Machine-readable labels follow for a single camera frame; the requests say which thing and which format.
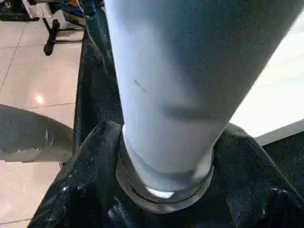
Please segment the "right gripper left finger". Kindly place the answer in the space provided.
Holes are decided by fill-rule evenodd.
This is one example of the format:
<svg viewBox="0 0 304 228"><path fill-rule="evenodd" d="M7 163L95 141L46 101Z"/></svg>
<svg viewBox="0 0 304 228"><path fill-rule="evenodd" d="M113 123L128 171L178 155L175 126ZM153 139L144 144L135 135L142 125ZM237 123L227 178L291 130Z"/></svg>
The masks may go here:
<svg viewBox="0 0 304 228"><path fill-rule="evenodd" d="M64 165L31 219L30 228L115 228L114 200L121 126L98 124Z"/></svg>

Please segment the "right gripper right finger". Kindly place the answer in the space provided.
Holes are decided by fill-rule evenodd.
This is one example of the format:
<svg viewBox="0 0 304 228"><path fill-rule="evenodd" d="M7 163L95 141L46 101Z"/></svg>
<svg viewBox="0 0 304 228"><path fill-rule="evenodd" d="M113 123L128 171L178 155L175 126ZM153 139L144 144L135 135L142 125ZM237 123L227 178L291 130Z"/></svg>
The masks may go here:
<svg viewBox="0 0 304 228"><path fill-rule="evenodd" d="M304 199L243 129L225 127L215 143L214 165L237 228L304 226Z"/></svg>

